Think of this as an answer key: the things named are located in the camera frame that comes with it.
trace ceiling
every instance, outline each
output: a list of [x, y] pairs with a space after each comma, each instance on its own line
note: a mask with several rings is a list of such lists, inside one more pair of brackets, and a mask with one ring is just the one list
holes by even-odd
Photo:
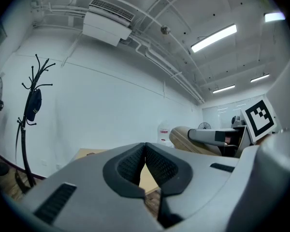
[[[48, 4], [88, 9], [91, 1], [32, 0], [31, 7], [38, 25], [81, 29], [82, 16], [71, 18], [51, 13]], [[234, 93], [273, 82], [290, 57], [290, 32], [286, 22], [264, 23], [264, 13], [277, 11], [268, 0], [124, 0], [167, 25], [172, 35], [163, 35], [157, 23], [135, 8], [117, 0], [105, 1], [136, 14], [131, 24], [133, 32], [151, 40], [156, 50], [182, 72], [205, 100], [230, 94], [227, 91], [213, 95], [212, 91], [233, 84], [236, 85]], [[37, 12], [40, 4], [44, 6], [43, 13]], [[237, 26], [235, 34], [193, 53], [191, 45], [202, 36], [231, 24]], [[250, 83], [263, 73], [269, 73], [270, 77]]]

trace wooden floor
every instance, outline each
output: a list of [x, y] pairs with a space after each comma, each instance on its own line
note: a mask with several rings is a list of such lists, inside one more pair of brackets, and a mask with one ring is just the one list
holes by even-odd
[[[8, 196], [12, 197], [14, 200], [21, 200], [23, 194], [19, 189], [16, 181], [15, 181], [15, 171], [16, 169], [10, 166], [10, 170], [8, 174], [4, 176], [0, 176], [0, 188], [1, 190], [6, 193]], [[25, 183], [26, 186], [29, 186], [27, 176], [25, 173], [18, 171], [21, 179]], [[42, 180], [35, 179], [36, 183], [40, 183]], [[157, 218], [158, 210], [160, 204], [160, 193], [159, 191], [154, 191], [146, 196], [145, 205], [149, 212], [153, 215], [153, 217]]]
[[[23, 193], [21, 192], [21, 190], [19, 189], [19, 187], [15, 181], [15, 171], [16, 171], [16, 169], [14, 167], [10, 166], [10, 170], [9, 170], [8, 174], [6, 174], [4, 176], [0, 176], [0, 188], [5, 194], [12, 197], [14, 200], [19, 201], [23, 197]], [[22, 173], [20, 171], [18, 171], [18, 173], [19, 173], [19, 176], [22, 179], [22, 181], [25, 183], [25, 185], [29, 187], [30, 185], [29, 185], [26, 174]], [[35, 178], [35, 181], [38, 184], [42, 180]]]

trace air conditioner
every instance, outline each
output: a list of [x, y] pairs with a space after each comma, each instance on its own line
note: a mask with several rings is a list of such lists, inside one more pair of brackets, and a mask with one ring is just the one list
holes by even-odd
[[132, 30], [128, 28], [134, 14], [112, 3], [93, 0], [89, 4], [83, 26], [83, 34], [117, 46], [126, 40]]

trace pipe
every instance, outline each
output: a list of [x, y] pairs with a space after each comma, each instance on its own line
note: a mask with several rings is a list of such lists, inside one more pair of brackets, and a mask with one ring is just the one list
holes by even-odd
[[49, 13], [49, 14], [44, 14], [44, 16], [67, 16], [67, 17], [84, 19], [83, 15], [74, 15], [74, 14], [68, 14], [68, 13]]
[[55, 12], [69, 12], [69, 13], [86, 15], [85, 12], [80, 12], [80, 11], [73, 11], [73, 10], [54, 10], [54, 9], [52, 9], [52, 6], [51, 6], [50, 2], [48, 3], [48, 10], [50, 12], [52, 12], [52, 13], [55, 13]]
[[[177, 68], [175, 68], [171, 63], [169, 63], [167, 60], [165, 60], [160, 54], [155, 52], [152, 48], [151, 45], [141, 39], [138, 39], [142, 45], [146, 46], [149, 50], [149, 52], [154, 55], [156, 58], [158, 58], [160, 61], [164, 62], [168, 67], [170, 67], [175, 73], [178, 73], [179, 71]], [[190, 89], [196, 94], [197, 97], [199, 97], [200, 100], [203, 101], [202, 96], [195, 90], [195, 88], [190, 84], [190, 82], [183, 76], [183, 74], [179, 74], [179, 76], [184, 80], [185, 83], [190, 87]]]
[[[163, 64], [159, 63], [156, 59], [154, 59], [153, 57], [151, 57], [147, 52], [144, 54], [142, 52], [139, 51], [140, 47], [142, 46], [142, 43], [139, 41], [139, 39], [135, 39], [131, 36], [129, 36], [133, 41], [138, 43], [138, 46], [135, 48], [135, 51], [146, 57], [147, 59], [149, 59], [151, 62], [153, 62], [154, 64], [156, 64], [159, 68], [161, 68], [163, 71], [165, 71], [169, 76], [173, 76], [173, 73], [170, 72], [170, 70], [168, 70], [165, 66], [163, 66]], [[193, 94], [187, 86], [185, 86], [184, 84], [180, 83], [180, 80], [177, 79], [177, 77], [174, 77], [174, 80], [184, 89], [186, 90], [193, 98], [195, 98], [197, 101], [202, 102], [203, 100], [199, 99], [195, 94]]]
[[80, 38], [82, 37], [83, 32], [80, 32], [78, 34], [78, 36], [76, 37], [76, 39], [74, 40], [73, 44], [70, 46], [67, 55], [65, 56], [65, 58], [63, 59], [62, 63], [61, 63], [61, 67], [64, 66], [64, 64], [66, 63], [67, 59], [71, 56], [72, 52], [75, 50], [76, 45], [78, 44]]
[[157, 42], [156, 40], [154, 40], [152, 37], [150, 37], [148, 34], [146, 34], [146, 33], [144, 33], [144, 35], [146, 35], [146, 37], [148, 38], [145, 38], [144, 36], [142, 36], [142, 35], [133, 35], [133, 36], [135, 36], [135, 37], [137, 37], [137, 38], [139, 38], [139, 39], [141, 39], [141, 40], [144, 40], [144, 41], [148, 41], [148, 42], [154, 42], [156, 45], [158, 45], [160, 48], [158, 48], [157, 46], [157, 48], [161, 51], [161, 52], [163, 52], [165, 55], [167, 55], [169, 58], [173, 58], [173, 59], [175, 59], [172, 55], [171, 55], [171, 53], [170, 52], [168, 52], [166, 49], [164, 49], [164, 47], [159, 43], [159, 42]]
[[[148, 49], [149, 52], [154, 55], [155, 57], [157, 57], [158, 59], [160, 59], [162, 62], [164, 62], [167, 66], [169, 66], [175, 73], [178, 73], [179, 71], [177, 70], [177, 68], [175, 68], [171, 63], [169, 63], [166, 59], [164, 59], [164, 57], [162, 57], [160, 54], [158, 54], [157, 52], [155, 52], [152, 48]], [[198, 97], [201, 97], [201, 95], [194, 89], [194, 87], [190, 84], [190, 82], [184, 77], [183, 74], [179, 74], [179, 76], [187, 83], [187, 85], [196, 93], [196, 95]]]
[[77, 30], [77, 31], [83, 31], [83, 30], [77, 29], [77, 28], [71, 28], [71, 27], [60, 26], [60, 25], [51, 25], [51, 24], [41, 24], [41, 25], [34, 26], [34, 28], [39, 28], [39, 27], [55, 27], [55, 28], [73, 29], [73, 30]]
[[[173, 6], [173, 3], [175, 3], [176, 1], [178, 1], [178, 0], [172, 0], [171, 2], [169, 2], [168, 0], [167, 0], [167, 2], [168, 2], [168, 4], [162, 9], [162, 10], [160, 10], [160, 12], [155, 16], [155, 18], [158, 18], [160, 15], [162, 15], [162, 13], [164, 12], [164, 11], [166, 11], [169, 7], [171, 7], [171, 6]], [[153, 24], [153, 22], [151, 21], [148, 25], [147, 25], [147, 27], [144, 29], [144, 32], [146, 32], [147, 30], [148, 30], [148, 28], [151, 26]]]
[[171, 78], [174, 78], [174, 77], [178, 76], [178, 75], [181, 74], [181, 73], [183, 73], [183, 72], [179, 72], [179, 73], [177, 73], [177, 74], [171, 76]]
[[[161, 69], [163, 69], [165, 72], [167, 72], [169, 74], [169, 76], [172, 76], [173, 74], [166, 68], [163, 66], [163, 64], [159, 63], [156, 59], [154, 59], [152, 56], [150, 56], [149, 52], [145, 52], [145, 56], [150, 59], [152, 62], [154, 62], [156, 65], [158, 65]], [[202, 102], [202, 100], [197, 97], [193, 92], [191, 92], [191, 90], [189, 89], [189, 87], [186, 86], [186, 84], [184, 84], [183, 82], [181, 82], [177, 77], [174, 78], [174, 80], [185, 90], [187, 91], [193, 98], [195, 98], [197, 101]]]
[[[39, 6], [32, 6], [32, 9], [39, 9]], [[41, 8], [49, 8], [49, 5], [43, 5]], [[89, 9], [87, 8], [82, 8], [82, 7], [76, 7], [76, 6], [67, 6], [67, 5], [52, 5], [52, 8], [65, 8], [65, 9], [71, 9], [71, 10], [84, 10], [88, 11]]]
[[[148, 18], [150, 18], [151, 20], [153, 20], [154, 22], [156, 22], [160, 27], [162, 27], [162, 24], [154, 17], [152, 17], [150, 14], [148, 14], [147, 12], [145, 12], [144, 10], [140, 9], [139, 7], [133, 5], [132, 3], [129, 3], [125, 0], [117, 0], [121, 3], [124, 3], [128, 6], [130, 6], [131, 8], [141, 12], [142, 14], [144, 14], [145, 16], [147, 16]], [[189, 52], [187, 51], [187, 49], [179, 42], [179, 40], [172, 34], [172, 33], [169, 33], [168, 34], [169, 36], [171, 36], [177, 44], [179, 44], [179, 46], [184, 50], [184, 52], [188, 55], [188, 57], [190, 58], [191, 62], [194, 64], [194, 66], [197, 68], [197, 70], [199, 71], [201, 77], [203, 78], [203, 80], [205, 81], [205, 83], [207, 83], [206, 79], [204, 78], [202, 72], [200, 71], [199, 67], [197, 66], [197, 64], [195, 63], [195, 61], [193, 60], [193, 58], [190, 56]]]

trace white wall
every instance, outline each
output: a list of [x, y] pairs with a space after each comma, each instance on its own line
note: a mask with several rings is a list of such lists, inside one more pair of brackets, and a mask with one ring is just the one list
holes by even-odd
[[[168, 120], [171, 127], [196, 127], [202, 111], [193, 98], [156, 65], [128, 47], [112, 47], [87, 36], [60, 67], [78, 32], [35, 29], [4, 64], [0, 114], [0, 153], [15, 162], [17, 117], [22, 116], [31, 66], [55, 62], [39, 83], [42, 107], [37, 126], [27, 127], [27, 155], [33, 173], [49, 176], [56, 164], [68, 163], [79, 148], [110, 149], [135, 142], [156, 142], [157, 127]], [[163, 80], [166, 81], [165, 94]], [[23, 167], [18, 144], [17, 165]]]
[[260, 96], [266, 94], [266, 92], [273, 85], [272, 79], [270, 80], [262, 80], [264, 82], [262, 85], [258, 85], [256, 87], [248, 88], [245, 90], [237, 91], [236, 87], [232, 90], [232, 94], [223, 95], [223, 92], [213, 94], [212, 100], [206, 101], [204, 104], [200, 105], [200, 108], [204, 109], [207, 107], [220, 106], [232, 102], [239, 102], [242, 100], [246, 100], [252, 97]]
[[241, 108], [249, 105], [251, 102], [261, 100], [264, 97], [265, 95], [259, 95], [245, 100], [237, 100], [218, 106], [204, 108], [202, 109], [203, 121], [209, 123], [212, 129], [231, 128], [231, 120], [234, 116], [241, 116]]
[[290, 59], [283, 73], [266, 93], [281, 128], [290, 129]]
[[29, 0], [14, 0], [1, 18], [7, 38], [0, 45], [0, 71], [8, 57], [21, 45], [31, 31]]

